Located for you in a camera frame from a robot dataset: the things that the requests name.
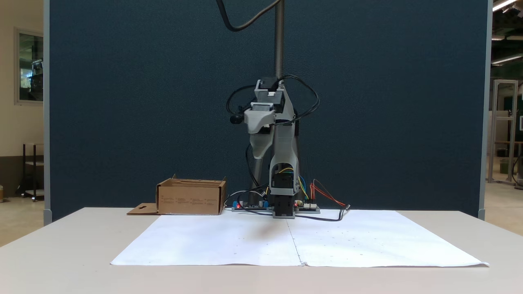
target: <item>white table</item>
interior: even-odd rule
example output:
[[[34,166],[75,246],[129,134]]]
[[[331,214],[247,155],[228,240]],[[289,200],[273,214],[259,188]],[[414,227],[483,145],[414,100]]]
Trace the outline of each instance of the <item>white table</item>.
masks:
[[[523,237],[460,212],[400,211],[490,267],[112,266],[111,260],[158,218],[126,216],[129,210],[84,208],[0,247],[0,292],[523,292]]]

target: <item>cubicle wall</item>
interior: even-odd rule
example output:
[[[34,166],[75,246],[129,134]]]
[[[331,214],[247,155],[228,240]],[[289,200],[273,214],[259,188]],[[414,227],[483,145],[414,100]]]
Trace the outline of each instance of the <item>cubicle wall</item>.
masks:
[[[240,24],[269,2],[225,3]],[[322,99],[300,124],[305,179],[356,209],[477,216],[489,14],[487,0],[287,0],[285,72]],[[52,0],[48,16],[53,220],[153,202],[173,173],[249,186],[225,100],[272,75],[273,13],[238,33],[212,0]],[[288,89],[299,110],[314,102]]]

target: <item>black cable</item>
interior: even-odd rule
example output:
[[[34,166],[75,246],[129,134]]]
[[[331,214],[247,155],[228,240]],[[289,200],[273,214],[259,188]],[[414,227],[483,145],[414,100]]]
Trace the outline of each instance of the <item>black cable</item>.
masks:
[[[309,89],[313,94],[314,96],[316,97],[316,103],[314,103],[313,106],[311,106],[311,108],[307,109],[304,113],[302,114],[298,114],[296,115],[293,119],[289,120],[289,121],[284,121],[284,122],[278,122],[278,123],[275,123],[274,126],[279,126],[279,125],[286,125],[288,123],[293,123],[295,121],[298,121],[306,116],[308,116],[309,114],[313,113],[316,109],[318,109],[318,107],[320,106],[320,97],[318,96],[318,93],[316,93],[316,91],[311,87],[309,86],[306,82],[304,82],[301,78],[299,78],[298,76],[295,76],[295,75],[292,75],[292,74],[286,74],[284,76],[282,76],[281,78],[277,79],[276,82],[273,84],[273,87],[276,87],[277,84],[282,81],[282,80],[285,80],[287,78],[292,78],[298,82],[300,82],[302,85],[304,85],[307,89]]]
[[[236,198],[236,203],[238,204],[238,206],[245,210],[245,211],[248,211],[248,212],[251,212],[251,213],[254,213],[254,214],[259,214],[261,216],[272,216],[272,213],[271,214],[266,214],[266,213],[261,213],[261,212],[258,212],[258,211],[255,211],[255,210],[252,210],[252,209],[246,209],[245,207],[243,207],[243,205],[240,203],[240,196],[245,194],[245,193],[248,193],[250,191],[254,191],[254,190],[257,190],[257,189],[260,189],[260,188],[265,188],[267,187],[269,184],[264,184],[264,185],[261,185],[261,186],[257,186],[257,187],[254,187],[252,189],[249,189],[249,190],[246,190],[245,192],[243,193],[239,193],[238,194],[238,197]],[[346,206],[343,206],[340,210],[339,210],[339,214],[338,214],[338,218],[337,219],[324,219],[324,218],[317,218],[317,217],[309,217],[309,216],[300,216],[300,215],[296,215],[297,218],[304,218],[304,219],[311,219],[311,220],[319,220],[319,221],[340,221],[343,219],[343,216],[345,215],[344,212],[345,211],[348,211],[349,210],[349,207],[350,205],[346,205]]]
[[[247,169],[249,170],[249,175],[251,176],[251,179],[253,180],[253,183],[255,186],[259,186],[260,184],[256,180],[256,177],[253,174],[253,171],[251,170],[251,165],[249,163],[249,149],[251,148],[251,144],[247,145],[247,148],[245,149],[245,161],[247,162]]]
[[[309,217],[309,216],[300,216],[296,215],[297,218],[304,218],[304,219],[311,219],[311,220],[321,220],[321,221],[340,221],[343,219],[343,216],[345,215],[344,212],[349,210],[350,205],[343,206],[339,210],[339,215],[337,219],[324,219],[324,218],[317,218],[317,217]]]
[[[260,16],[262,16],[263,14],[265,14],[266,12],[271,10],[279,2],[280,2],[280,0],[274,1],[271,5],[265,7],[262,11],[258,12],[258,14],[255,15],[248,22],[242,24],[241,26],[235,27],[235,26],[231,25],[231,22],[229,21],[229,17],[227,16],[227,11],[225,10],[225,5],[223,4],[223,0],[216,0],[216,4],[218,4],[218,9],[220,10],[220,14],[222,16],[223,23],[225,24],[225,27],[227,27],[227,29],[229,31],[233,31],[233,32],[237,32],[237,31],[241,31],[243,29],[246,29],[248,26],[253,24],[253,22],[255,22],[256,19],[260,18]]]
[[[238,112],[234,112],[231,110],[231,100],[232,100],[232,97],[234,97],[234,95],[236,95],[236,93],[238,93],[239,91],[241,90],[245,90],[245,89],[249,89],[249,88],[255,88],[256,85],[248,85],[248,86],[243,86],[237,90],[235,90],[230,96],[229,98],[227,99],[227,103],[225,104],[225,108],[227,109],[227,112],[232,114],[232,115],[238,115],[238,114],[241,114],[241,113],[238,113]]]
[[[514,183],[516,184],[516,186],[519,186],[519,184],[518,184],[518,181],[516,181],[516,178],[514,177],[514,168],[516,167],[516,163],[518,162],[519,157],[520,157],[520,154],[518,154],[518,158],[516,158],[516,161],[514,161],[514,164],[512,165],[512,179],[514,180]]]

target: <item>cardboard box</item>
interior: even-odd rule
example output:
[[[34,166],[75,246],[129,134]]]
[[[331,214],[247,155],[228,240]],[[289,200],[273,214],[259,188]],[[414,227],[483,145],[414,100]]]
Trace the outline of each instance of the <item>cardboard box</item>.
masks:
[[[142,203],[134,214],[205,214],[216,216],[223,210],[227,195],[223,180],[178,179],[176,175],[156,185],[156,203]]]

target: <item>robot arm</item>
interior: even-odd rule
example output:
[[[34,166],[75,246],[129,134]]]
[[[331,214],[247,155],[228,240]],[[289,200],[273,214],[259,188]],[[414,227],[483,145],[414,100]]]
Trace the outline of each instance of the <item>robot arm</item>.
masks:
[[[294,218],[294,200],[300,189],[295,114],[283,83],[276,83],[275,78],[258,81],[256,100],[244,111],[244,122],[251,134],[254,158],[262,159],[273,146],[269,169],[273,217]]]

